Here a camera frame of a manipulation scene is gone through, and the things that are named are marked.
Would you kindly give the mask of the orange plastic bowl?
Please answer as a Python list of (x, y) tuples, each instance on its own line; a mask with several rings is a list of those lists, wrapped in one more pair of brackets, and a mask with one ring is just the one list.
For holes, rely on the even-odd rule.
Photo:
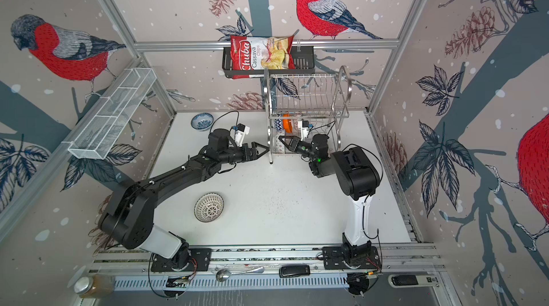
[(293, 133), (292, 120), (289, 114), (283, 114), (283, 128), (287, 134)]

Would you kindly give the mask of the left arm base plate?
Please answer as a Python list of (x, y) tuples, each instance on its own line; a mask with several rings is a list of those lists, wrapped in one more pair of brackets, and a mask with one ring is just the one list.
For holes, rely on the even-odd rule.
[(155, 255), (152, 259), (153, 273), (194, 273), (206, 272), (210, 265), (212, 250), (210, 248), (191, 248), (182, 250), (173, 258), (167, 259)]

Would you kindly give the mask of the red patterned bowl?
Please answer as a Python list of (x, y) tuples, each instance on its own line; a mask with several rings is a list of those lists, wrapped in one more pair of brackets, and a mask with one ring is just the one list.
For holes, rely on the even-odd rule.
[(284, 124), (282, 119), (273, 120), (274, 128), (277, 132), (284, 132)]

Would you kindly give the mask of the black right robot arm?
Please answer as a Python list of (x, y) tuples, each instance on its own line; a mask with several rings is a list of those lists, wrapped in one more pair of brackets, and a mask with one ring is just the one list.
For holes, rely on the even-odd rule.
[(296, 136), (280, 136), (285, 149), (299, 154), (308, 162), (311, 173), (321, 178), (334, 175), (343, 194), (352, 200), (351, 210), (343, 233), (342, 244), (336, 254), (324, 254), (326, 269), (382, 270), (383, 256), (373, 244), (379, 234), (367, 233), (372, 197), (383, 179), (365, 150), (351, 144), (343, 151), (330, 152), (329, 136), (316, 134), (311, 142)]

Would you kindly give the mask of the stainless steel dish rack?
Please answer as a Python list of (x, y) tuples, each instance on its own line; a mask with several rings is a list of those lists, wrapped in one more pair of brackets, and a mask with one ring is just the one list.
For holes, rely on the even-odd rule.
[[(273, 160), (273, 140), (284, 134), (311, 142), (315, 134), (327, 134), (329, 151), (342, 147), (341, 129), (350, 115), (348, 106), (352, 97), (353, 79), (347, 67), (332, 74), (269, 74), (264, 70), (261, 78), (264, 109), (267, 115), (267, 144)], [(291, 120), (307, 120), (313, 126), (304, 133), (277, 132), (275, 119), (289, 114)]]

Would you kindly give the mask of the brown white patterned bowl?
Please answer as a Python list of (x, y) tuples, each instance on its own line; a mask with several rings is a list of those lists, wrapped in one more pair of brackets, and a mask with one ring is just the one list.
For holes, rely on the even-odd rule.
[(224, 200), (220, 194), (211, 192), (204, 194), (194, 206), (194, 216), (199, 222), (213, 222), (221, 216), (224, 210)]

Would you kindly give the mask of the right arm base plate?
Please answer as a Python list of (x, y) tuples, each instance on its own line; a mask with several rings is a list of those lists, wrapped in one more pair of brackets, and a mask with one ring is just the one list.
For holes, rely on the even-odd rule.
[(362, 251), (346, 260), (341, 247), (323, 247), (321, 251), (325, 270), (379, 270), (381, 259), (376, 247)]

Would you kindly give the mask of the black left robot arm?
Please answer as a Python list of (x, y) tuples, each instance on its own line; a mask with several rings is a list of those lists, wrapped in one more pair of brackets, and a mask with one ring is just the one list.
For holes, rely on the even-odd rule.
[(230, 131), (216, 129), (208, 144), (186, 163), (156, 177), (141, 180), (123, 192), (114, 192), (98, 223), (99, 229), (128, 250), (140, 248), (169, 260), (183, 270), (191, 260), (188, 243), (154, 224), (156, 208), (173, 195), (205, 182), (222, 171), (223, 164), (260, 159), (268, 146), (237, 144)]

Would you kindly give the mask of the blue triangle pattern bowl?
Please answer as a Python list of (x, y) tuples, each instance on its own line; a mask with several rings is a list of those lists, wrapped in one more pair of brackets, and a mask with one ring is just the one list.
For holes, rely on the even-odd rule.
[(292, 124), (292, 128), (293, 128), (293, 133), (299, 134), (300, 131), (301, 131), (302, 121), (301, 120), (292, 120), (291, 124)]

